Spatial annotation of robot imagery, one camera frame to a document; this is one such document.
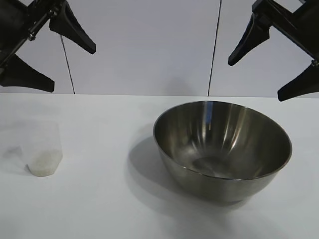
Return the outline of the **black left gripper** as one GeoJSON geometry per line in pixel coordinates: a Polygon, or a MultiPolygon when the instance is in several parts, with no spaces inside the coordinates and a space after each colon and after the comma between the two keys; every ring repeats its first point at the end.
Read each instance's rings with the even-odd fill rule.
{"type": "Polygon", "coordinates": [[[26,41],[33,41],[47,23],[49,29],[75,42],[90,54],[95,42],[87,35],[66,0],[33,0],[25,5],[19,0],[0,2],[0,85],[23,87],[52,93],[55,82],[36,71],[16,52],[26,41]]]}

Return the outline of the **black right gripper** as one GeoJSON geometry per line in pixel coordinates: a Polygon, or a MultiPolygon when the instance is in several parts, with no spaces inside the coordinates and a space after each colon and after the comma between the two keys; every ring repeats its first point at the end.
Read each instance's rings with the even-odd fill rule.
{"type": "Polygon", "coordinates": [[[241,40],[228,57],[228,65],[235,65],[249,51],[268,40],[272,24],[314,59],[302,73],[278,90],[278,100],[282,102],[298,96],[318,93],[319,2],[307,0],[297,10],[290,12],[274,0],[258,0],[253,3],[252,12],[241,40]]]}

